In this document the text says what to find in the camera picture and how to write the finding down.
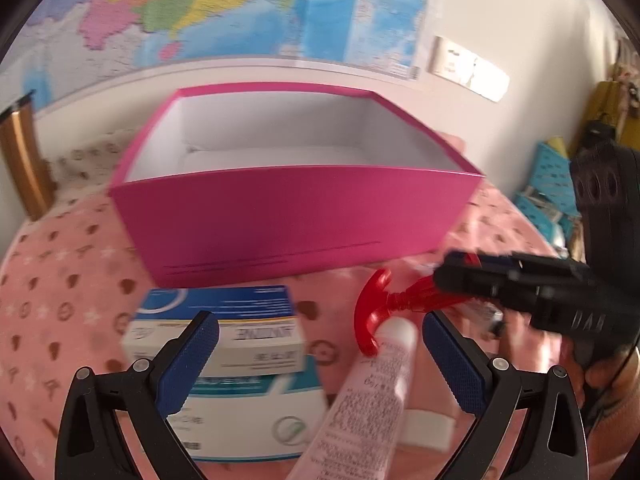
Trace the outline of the person's right hand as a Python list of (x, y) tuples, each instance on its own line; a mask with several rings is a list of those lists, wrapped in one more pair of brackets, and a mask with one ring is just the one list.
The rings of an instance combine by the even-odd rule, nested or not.
[(639, 435), (639, 349), (623, 348), (590, 367), (579, 365), (574, 355), (574, 344), (563, 338), (560, 364), (586, 410), (590, 466), (619, 463)]

